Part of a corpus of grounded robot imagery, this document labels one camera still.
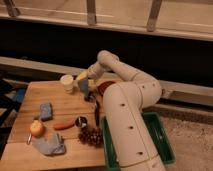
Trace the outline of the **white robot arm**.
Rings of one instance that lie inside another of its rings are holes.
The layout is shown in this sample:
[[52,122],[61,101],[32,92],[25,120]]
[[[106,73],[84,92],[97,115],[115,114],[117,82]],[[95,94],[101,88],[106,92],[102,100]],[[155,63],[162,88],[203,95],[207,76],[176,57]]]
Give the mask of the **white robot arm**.
[[122,81],[106,88],[103,108],[121,171],[166,171],[141,116],[144,108],[161,98],[159,81],[106,50],[98,53],[97,62],[77,80],[98,79],[110,70]]

